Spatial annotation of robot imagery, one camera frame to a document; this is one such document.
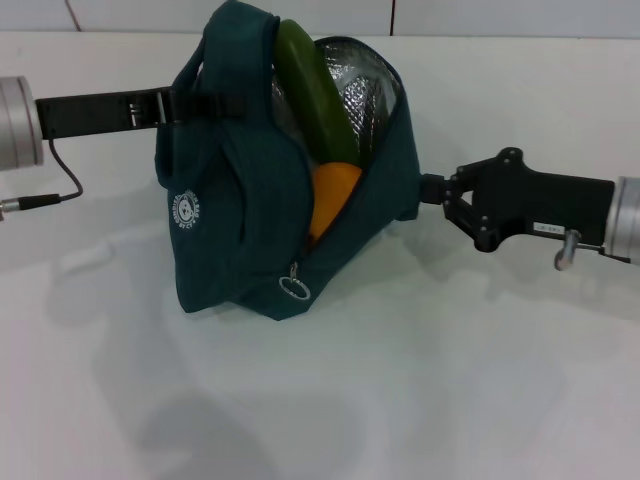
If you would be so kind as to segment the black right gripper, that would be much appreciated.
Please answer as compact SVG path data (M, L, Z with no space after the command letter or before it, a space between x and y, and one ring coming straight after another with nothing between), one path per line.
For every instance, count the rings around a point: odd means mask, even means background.
M465 233L480 251L495 251L507 238L533 235L560 238L575 230L581 242L604 244L615 183L543 173L525 165L519 149L505 149L479 174L472 205L462 195L472 190L473 167L459 166L453 175L421 175L419 199L443 204L445 218Z

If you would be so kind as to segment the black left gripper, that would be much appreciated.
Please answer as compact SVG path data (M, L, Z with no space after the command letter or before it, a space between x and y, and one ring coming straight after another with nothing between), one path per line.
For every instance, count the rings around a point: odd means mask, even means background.
M197 119L239 119L247 114L242 95L201 94L167 88L111 92L35 101L43 138L74 138L149 129Z

